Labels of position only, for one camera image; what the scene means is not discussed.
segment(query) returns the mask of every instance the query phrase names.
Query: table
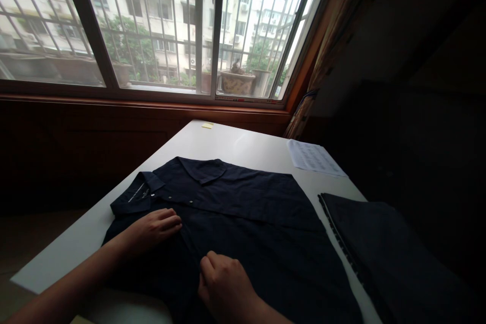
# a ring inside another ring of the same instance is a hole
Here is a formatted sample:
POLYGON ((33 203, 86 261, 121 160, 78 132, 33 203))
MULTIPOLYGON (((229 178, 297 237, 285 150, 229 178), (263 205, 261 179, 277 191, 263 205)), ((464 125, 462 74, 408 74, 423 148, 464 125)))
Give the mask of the table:
MULTIPOLYGON (((186 125, 23 267, 11 281, 39 294, 94 253, 101 246, 106 230, 114 218, 110 204, 128 188, 139 171, 153 171, 177 156, 201 160, 219 158, 250 169, 288 173, 294 176, 312 202, 343 262, 364 322, 381 322, 369 296, 332 234, 317 197, 318 194, 327 192, 366 201, 351 180, 347 177, 335 177, 295 168, 287 149, 287 139, 220 124, 214 124, 212 129, 207 129, 201 127, 203 123, 201 120, 193 120, 186 125)), ((80 314, 97 324, 172 322, 167 308, 159 300, 109 289, 103 289, 95 295, 82 308, 80 314)))

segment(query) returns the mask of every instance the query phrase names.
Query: shirt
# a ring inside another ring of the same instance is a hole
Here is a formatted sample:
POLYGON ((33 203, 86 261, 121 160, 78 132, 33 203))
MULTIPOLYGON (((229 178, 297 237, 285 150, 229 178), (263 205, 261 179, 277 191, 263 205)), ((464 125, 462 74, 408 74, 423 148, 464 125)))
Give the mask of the shirt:
POLYGON ((109 286, 162 299, 175 323, 214 322, 197 295, 208 251, 239 259, 256 293, 294 322, 362 322, 341 260, 292 175, 177 157, 140 172, 111 208, 106 243, 174 208, 182 229, 123 266, 109 286))

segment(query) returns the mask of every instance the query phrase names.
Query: floor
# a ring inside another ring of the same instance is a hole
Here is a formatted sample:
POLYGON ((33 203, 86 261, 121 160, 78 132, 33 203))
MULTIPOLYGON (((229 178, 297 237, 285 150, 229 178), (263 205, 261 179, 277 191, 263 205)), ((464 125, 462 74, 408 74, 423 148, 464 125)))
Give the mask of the floor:
MULTIPOLYGON (((11 283, 10 277, 85 212, 74 210, 0 217, 0 323, 35 297, 11 283)), ((72 323, 86 324, 89 321, 77 316, 72 323)))

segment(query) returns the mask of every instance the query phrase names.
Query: curtain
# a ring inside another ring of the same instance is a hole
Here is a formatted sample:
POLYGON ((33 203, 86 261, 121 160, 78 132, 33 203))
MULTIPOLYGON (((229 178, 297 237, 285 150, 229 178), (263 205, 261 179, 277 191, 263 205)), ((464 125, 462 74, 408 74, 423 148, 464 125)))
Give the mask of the curtain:
POLYGON ((336 58, 350 41, 358 20, 373 0, 328 0, 320 27, 326 27, 315 66, 310 77, 307 93, 297 107, 283 137, 299 139, 314 104, 321 83, 331 73, 336 58))

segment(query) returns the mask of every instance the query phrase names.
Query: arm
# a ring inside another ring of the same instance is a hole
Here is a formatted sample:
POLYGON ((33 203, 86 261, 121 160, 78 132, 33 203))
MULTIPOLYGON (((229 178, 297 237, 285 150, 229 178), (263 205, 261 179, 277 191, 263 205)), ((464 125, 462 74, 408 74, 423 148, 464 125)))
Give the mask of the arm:
POLYGON ((173 209, 147 214, 110 240, 6 323, 70 323, 83 299, 99 288, 127 258, 167 239, 182 227, 173 209))
POLYGON ((291 323, 258 297, 238 260, 213 251, 201 260, 198 294, 219 323, 291 323))

